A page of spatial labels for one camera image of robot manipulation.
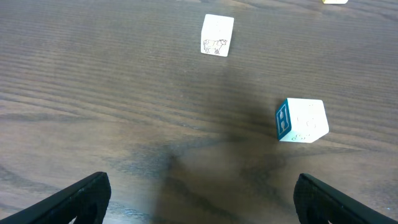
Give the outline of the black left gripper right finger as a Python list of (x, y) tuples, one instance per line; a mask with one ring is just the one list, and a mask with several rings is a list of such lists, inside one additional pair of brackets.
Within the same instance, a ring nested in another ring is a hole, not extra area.
[(293, 198), (301, 224), (397, 224), (310, 174), (299, 175)]

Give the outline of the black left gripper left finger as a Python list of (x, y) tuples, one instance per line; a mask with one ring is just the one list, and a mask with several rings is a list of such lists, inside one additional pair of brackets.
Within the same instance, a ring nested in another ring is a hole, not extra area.
[(111, 186), (105, 172), (81, 179), (42, 201), (1, 220), (2, 224), (102, 224)]

